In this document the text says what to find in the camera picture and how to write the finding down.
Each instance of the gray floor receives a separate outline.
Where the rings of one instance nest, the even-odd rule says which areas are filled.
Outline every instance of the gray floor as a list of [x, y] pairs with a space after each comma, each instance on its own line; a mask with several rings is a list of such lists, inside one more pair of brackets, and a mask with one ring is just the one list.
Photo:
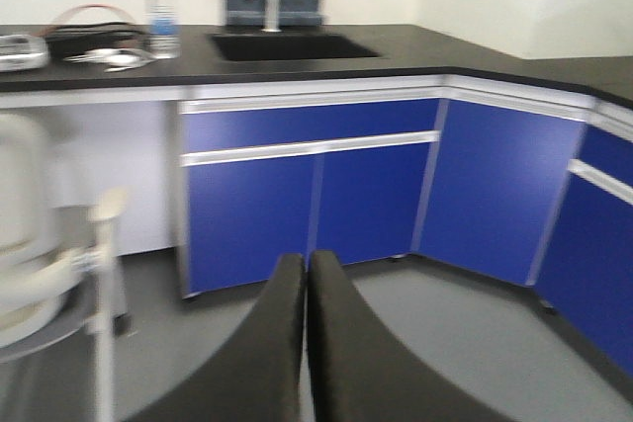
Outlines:
[[[401, 260], [347, 268], [416, 354], [525, 422], [630, 422], [633, 408], [512, 294]], [[179, 300], [170, 251], [125, 259], [134, 332], [117, 340], [117, 415], [187, 377], [251, 308], [261, 285]], [[92, 341], [78, 333], [0, 366], [0, 420], [90, 421]], [[304, 421], [314, 420], [304, 367]]]

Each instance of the cabinet door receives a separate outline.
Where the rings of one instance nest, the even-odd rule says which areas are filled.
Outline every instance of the cabinet door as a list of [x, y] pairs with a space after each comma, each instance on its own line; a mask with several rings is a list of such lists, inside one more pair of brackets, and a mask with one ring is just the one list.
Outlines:
[[633, 376], [633, 206], [572, 177], [536, 284]]
[[279, 255], [306, 252], [313, 164], [304, 156], [188, 167], [191, 293], [266, 280]]
[[419, 251], [525, 284], [582, 127], [452, 101]]
[[343, 263], [410, 251], [429, 144], [327, 153], [316, 247]]

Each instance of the black countertop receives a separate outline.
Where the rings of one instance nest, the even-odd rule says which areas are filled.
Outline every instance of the black countertop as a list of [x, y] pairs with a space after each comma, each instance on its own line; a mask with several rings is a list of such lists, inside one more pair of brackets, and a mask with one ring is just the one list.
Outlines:
[[[3, 26], [0, 34], [40, 26]], [[633, 109], [633, 56], [526, 60], [411, 25], [325, 26], [381, 54], [377, 58], [292, 61], [223, 60], [208, 34], [225, 27], [184, 26], [182, 54], [143, 68], [54, 60], [39, 70], [0, 73], [0, 93], [140, 86], [461, 74], [596, 96]]]

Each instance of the bottle label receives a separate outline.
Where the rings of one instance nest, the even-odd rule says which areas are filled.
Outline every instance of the bottle label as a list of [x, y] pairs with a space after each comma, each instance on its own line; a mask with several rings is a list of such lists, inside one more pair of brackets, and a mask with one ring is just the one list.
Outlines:
[[154, 19], [151, 24], [150, 33], [152, 35], [176, 35], [178, 33], [178, 26], [174, 23], [172, 18], [169, 17], [160, 17], [158, 19]]

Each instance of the lab bench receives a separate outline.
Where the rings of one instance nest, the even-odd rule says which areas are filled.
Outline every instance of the lab bench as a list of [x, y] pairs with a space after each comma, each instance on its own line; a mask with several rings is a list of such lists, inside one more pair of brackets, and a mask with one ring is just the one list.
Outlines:
[[185, 27], [181, 57], [138, 70], [3, 74], [0, 108], [96, 188], [130, 185], [122, 252], [178, 247], [183, 296], [266, 280], [284, 252], [419, 253], [534, 287], [633, 374], [633, 91], [605, 79], [633, 58], [326, 29], [381, 56], [236, 64], [206, 41], [222, 28]]

